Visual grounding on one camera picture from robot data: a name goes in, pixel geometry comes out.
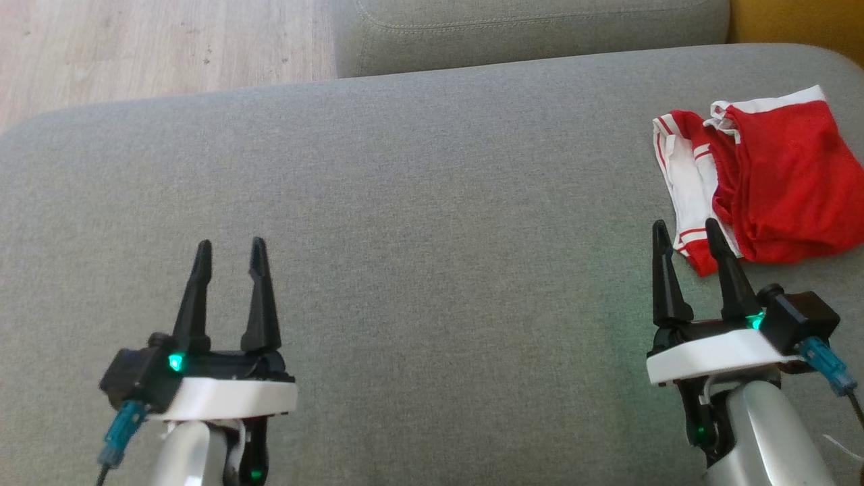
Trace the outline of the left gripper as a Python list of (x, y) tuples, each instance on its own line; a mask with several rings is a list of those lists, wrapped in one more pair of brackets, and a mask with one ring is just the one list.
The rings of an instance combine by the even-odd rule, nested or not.
[(296, 409), (296, 379), (286, 371), (281, 354), (275, 352), (283, 342), (262, 237), (252, 240), (249, 274), (253, 289), (240, 345), (244, 353), (209, 352), (207, 286), (212, 279), (212, 243), (198, 243), (172, 333), (178, 352), (169, 356), (170, 368), (182, 376), (182, 381), (170, 405), (163, 412), (152, 411), (151, 418), (163, 422), (243, 421)]

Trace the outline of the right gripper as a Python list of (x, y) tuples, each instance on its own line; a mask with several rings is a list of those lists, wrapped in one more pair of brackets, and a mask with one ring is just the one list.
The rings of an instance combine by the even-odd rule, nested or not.
[[(762, 315), (740, 261), (715, 218), (705, 221), (709, 251), (717, 264), (725, 322), (754, 322)], [(666, 222), (652, 225), (652, 322), (657, 328), (646, 358), (651, 384), (660, 385), (784, 364), (784, 356), (756, 329), (722, 321), (690, 323), (693, 308), (682, 295), (672, 261)]]

